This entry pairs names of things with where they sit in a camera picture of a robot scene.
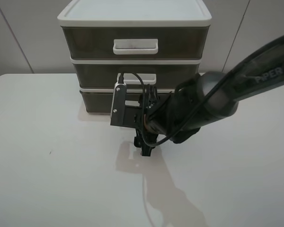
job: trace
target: dark gray drawer front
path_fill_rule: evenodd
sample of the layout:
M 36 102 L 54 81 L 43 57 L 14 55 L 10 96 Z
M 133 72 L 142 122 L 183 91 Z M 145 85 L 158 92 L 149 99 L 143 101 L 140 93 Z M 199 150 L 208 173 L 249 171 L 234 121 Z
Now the dark gray drawer front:
M 62 27 L 73 59 L 200 59 L 209 27 Z M 156 54 L 116 55 L 115 39 L 158 39 Z
M 113 93 L 81 92 L 88 113 L 110 113 Z M 139 101 L 140 93 L 127 93 L 126 100 Z
M 175 88 L 195 76 L 197 65 L 93 65 L 74 64 L 82 88 L 114 88 L 121 72 L 154 73 L 157 88 Z M 128 85 L 128 88 L 140 85 Z

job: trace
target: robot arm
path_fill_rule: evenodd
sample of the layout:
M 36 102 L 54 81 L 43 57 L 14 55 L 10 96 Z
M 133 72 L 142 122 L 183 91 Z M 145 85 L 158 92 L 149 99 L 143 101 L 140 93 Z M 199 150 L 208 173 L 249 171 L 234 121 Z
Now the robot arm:
M 123 73 L 115 85 L 111 125 L 136 129 L 135 146 L 143 156 L 171 140 L 182 143 L 204 125 L 233 115 L 240 100 L 284 85 L 284 36 L 263 46 L 229 73 L 208 72 L 178 85 L 174 94 L 159 97 L 144 86 L 140 106 L 125 105 Z M 157 142 L 159 134 L 166 138 Z

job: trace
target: white drawer handle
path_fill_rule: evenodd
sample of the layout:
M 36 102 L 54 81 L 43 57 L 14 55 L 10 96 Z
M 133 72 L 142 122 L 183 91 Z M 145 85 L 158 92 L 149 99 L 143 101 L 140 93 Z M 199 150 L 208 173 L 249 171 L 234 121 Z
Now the white drawer handle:
M 138 73 L 138 75 L 141 77 L 144 84 L 150 84 L 154 85 L 157 82 L 157 75 L 156 74 L 149 74 L 149 73 Z M 131 74 L 131 73 L 125 73 L 124 74 L 124 83 L 125 84 L 141 84 L 138 78 Z
M 156 54 L 158 53 L 157 39 L 115 39 L 114 54 Z

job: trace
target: drawer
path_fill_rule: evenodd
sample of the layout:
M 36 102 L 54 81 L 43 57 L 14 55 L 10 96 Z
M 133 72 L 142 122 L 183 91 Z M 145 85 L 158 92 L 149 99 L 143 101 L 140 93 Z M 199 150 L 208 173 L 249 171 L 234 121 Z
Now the drawer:
M 113 88 L 121 72 L 154 74 L 157 88 L 174 88 L 195 76 L 200 61 L 76 61 L 72 60 L 82 88 Z M 140 83 L 128 87 L 140 87 Z
M 126 100 L 127 101 L 139 101 L 141 90 L 138 93 L 131 93 L 130 90 L 127 90 Z M 163 96 L 170 91 L 159 91 L 159 96 Z M 110 113 L 112 100 L 113 100 L 113 90 L 107 92 L 83 92 L 80 91 L 86 111 L 88 113 Z
M 208 27 L 63 27 L 73 59 L 200 59 Z

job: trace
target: plastic drawer unit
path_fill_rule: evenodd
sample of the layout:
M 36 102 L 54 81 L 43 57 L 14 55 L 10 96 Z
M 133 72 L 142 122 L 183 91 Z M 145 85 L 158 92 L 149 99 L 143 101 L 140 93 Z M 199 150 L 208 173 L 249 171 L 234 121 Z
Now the plastic drawer unit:
M 163 92 L 194 77 L 211 18 L 202 0 L 73 0 L 58 20 L 87 111 L 110 112 L 121 72 Z M 124 79 L 141 88 L 132 74 Z

